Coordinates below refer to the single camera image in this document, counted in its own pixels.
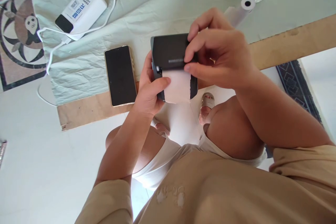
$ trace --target white shorts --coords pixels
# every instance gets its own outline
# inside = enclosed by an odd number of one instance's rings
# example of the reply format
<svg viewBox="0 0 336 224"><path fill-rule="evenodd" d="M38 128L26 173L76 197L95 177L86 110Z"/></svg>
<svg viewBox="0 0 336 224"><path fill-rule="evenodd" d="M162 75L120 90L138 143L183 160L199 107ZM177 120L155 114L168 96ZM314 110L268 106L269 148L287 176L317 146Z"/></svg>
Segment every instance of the white shorts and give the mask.
<svg viewBox="0 0 336 224"><path fill-rule="evenodd" d="M259 166L261 162L267 158L265 148L260 157L256 159L242 160L232 158L211 142L205 134L203 134L198 145L186 144L180 146L178 143L170 140L165 134L163 137L166 138L165 143L156 156L144 168L132 175L132 177L138 180L143 187L153 191L158 188L173 163L183 155L192 151L211 152L224 159L235 160L254 167Z"/></svg>

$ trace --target printer paper roll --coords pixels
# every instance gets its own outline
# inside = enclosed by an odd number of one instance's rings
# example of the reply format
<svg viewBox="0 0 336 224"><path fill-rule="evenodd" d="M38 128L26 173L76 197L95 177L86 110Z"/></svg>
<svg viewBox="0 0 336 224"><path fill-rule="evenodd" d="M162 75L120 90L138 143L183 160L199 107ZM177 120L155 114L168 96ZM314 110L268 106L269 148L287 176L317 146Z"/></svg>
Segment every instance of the printer paper roll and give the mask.
<svg viewBox="0 0 336 224"><path fill-rule="evenodd" d="M190 103L190 73L184 70L162 71L162 77L169 77L171 83L164 90L167 103Z"/></svg>
<svg viewBox="0 0 336 224"><path fill-rule="evenodd" d="M238 7L229 7L224 16L229 23L236 28L244 18L254 9L256 3L254 0L242 0Z"/></svg>

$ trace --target white cable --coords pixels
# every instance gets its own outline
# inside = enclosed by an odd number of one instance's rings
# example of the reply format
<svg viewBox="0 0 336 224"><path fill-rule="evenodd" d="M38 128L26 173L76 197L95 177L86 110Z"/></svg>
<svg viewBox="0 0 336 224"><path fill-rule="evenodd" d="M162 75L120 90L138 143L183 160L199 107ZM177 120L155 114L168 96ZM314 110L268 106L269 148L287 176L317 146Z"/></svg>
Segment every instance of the white cable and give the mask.
<svg viewBox="0 0 336 224"><path fill-rule="evenodd" d="M110 12L108 13L107 18L106 18L105 22L103 23L103 25L101 25L101 26L99 26L99 27L96 27L96 28L89 29L89 30L84 31L84 32L82 32L82 33L77 33L77 34L72 34L72 33L71 33L71 35L85 35L86 33L93 32L93 31L99 30L100 28L103 28L103 27L107 24L107 22L109 21L109 18L110 18L111 14L112 14L112 11L114 10L114 7L115 7L115 5L116 5L115 2L116 2L116 0L113 0L112 8L111 8ZM47 75L49 75L49 69L50 69L51 63L52 63L52 61L53 61L52 58L53 58L53 54L54 54L54 52L55 52L58 48L62 47L63 45L65 45L65 44L69 44L69 43L71 42L72 39L69 38L69 37L67 36L67 34L69 34L69 33L65 33L65 32L63 32L63 31L58 31L58 30L54 30L54 29L51 29L51 28L48 28L48 27L44 27L43 29L41 29L41 30L39 30L39 31L37 32L37 35L38 35L38 37L39 37L39 39L40 39L41 42L42 42L41 33L44 32L44 31L46 31L46 30L51 30L51 31L54 31L54 32L57 32L57 33L61 33L61 34L66 35L66 36L64 36L64 37L62 38L62 42L61 42L58 46L54 47L54 48L50 51L49 61L48 61L47 67L46 67L46 69L45 69L45 72L46 72L46 73L45 73L45 75L43 76L43 78L42 78L42 80L41 80L41 83L39 84L39 86L38 86L38 88L37 88L37 92L36 92L36 93L37 93L37 96L38 96L41 100L43 100L44 102L48 103L48 104L51 105L51 106L56 107L56 106L57 106L56 104L50 103L49 101L47 101L46 99L44 99L44 98L41 96L41 94L40 94L40 87L41 87L41 85L42 85L42 83L43 83L43 80L46 78Z"/></svg>
<svg viewBox="0 0 336 224"><path fill-rule="evenodd" d="M39 31L37 32L37 35L38 35L39 39L42 41L41 33L44 32L44 31L46 31L46 30L51 30L51 31L54 31L54 32L57 32L57 33L61 33L61 34L65 34L65 35L67 35L67 34L71 34L71 35L85 35L86 33L93 32L93 31L97 31L97 30L99 30L100 28L103 28L103 27L107 24L107 22L109 21L109 18L110 18L111 14L112 14L112 11L114 10L114 7L115 7L115 5L116 5L115 2L116 2L116 0L113 0L112 8L111 8L110 12L108 13L105 22L104 22L103 25L101 25L101 26L98 26L98 27L96 27L96 28L89 29L89 30L84 31L84 32L81 32L81 33L75 33L75 34L73 34L73 33L65 33L65 32L63 32L63 31L54 30L54 29L51 29L51 28L48 28L48 27L44 27L43 29L41 29L41 30L39 30Z"/></svg>
<svg viewBox="0 0 336 224"><path fill-rule="evenodd" d="M40 88L41 88L41 85L43 83L43 80L47 77L47 75L49 75L49 70L50 70L50 66L51 66L51 63L53 61L53 55L54 55L54 52L58 49L58 48L61 48L63 45L65 44L69 44L69 42L71 41L71 39L68 37L68 36L64 36L62 38L62 42L58 45L58 46L55 46L53 49L51 49L50 51L50 55L49 55L49 61L48 61L48 64L47 64L47 67L45 68L45 75L43 76L42 80L41 80L41 83L39 84L38 88L37 88L37 96L43 100L44 102L48 103L49 105L52 105L54 107L56 107L57 105L56 104L52 104L50 103L49 101L47 101L46 99L44 99L41 94L40 94Z"/></svg>

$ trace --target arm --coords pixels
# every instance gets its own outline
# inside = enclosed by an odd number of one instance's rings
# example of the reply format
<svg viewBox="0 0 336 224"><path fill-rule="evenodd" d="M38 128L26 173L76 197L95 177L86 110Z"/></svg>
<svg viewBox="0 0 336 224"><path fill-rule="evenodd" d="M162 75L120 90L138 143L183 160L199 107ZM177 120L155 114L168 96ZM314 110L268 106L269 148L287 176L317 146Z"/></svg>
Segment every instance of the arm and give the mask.
<svg viewBox="0 0 336 224"><path fill-rule="evenodd" d="M260 71L235 91L254 130L268 146L334 145L321 124Z"/></svg>
<svg viewBox="0 0 336 224"><path fill-rule="evenodd" d="M323 127L253 64L244 35L213 8L190 27L184 70L207 83L234 89L260 139L272 147L334 145Z"/></svg>
<svg viewBox="0 0 336 224"><path fill-rule="evenodd" d="M101 161L94 186L107 180L126 180L131 176L154 115L163 106L156 95L170 83L169 78L159 78L152 82L152 54L148 53L140 76L139 93L132 110Z"/></svg>
<svg viewBox="0 0 336 224"><path fill-rule="evenodd" d="M131 175L145 143L151 120L136 110L129 112L103 156L94 186L116 179L131 183Z"/></svg>

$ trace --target beige sleeve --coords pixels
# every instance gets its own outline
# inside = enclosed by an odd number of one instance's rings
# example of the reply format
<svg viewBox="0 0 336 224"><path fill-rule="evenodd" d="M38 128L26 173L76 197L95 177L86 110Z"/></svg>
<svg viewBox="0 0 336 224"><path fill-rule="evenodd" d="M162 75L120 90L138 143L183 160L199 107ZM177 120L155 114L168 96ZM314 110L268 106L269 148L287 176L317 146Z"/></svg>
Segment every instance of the beige sleeve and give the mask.
<svg viewBox="0 0 336 224"><path fill-rule="evenodd" d="M273 173L305 181L316 186L336 189L336 147L322 145L313 148L283 149L273 152Z"/></svg>
<svg viewBox="0 0 336 224"><path fill-rule="evenodd" d="M124 180L112 180L92 189L75 224L132 222L131 186Z"/></svg>

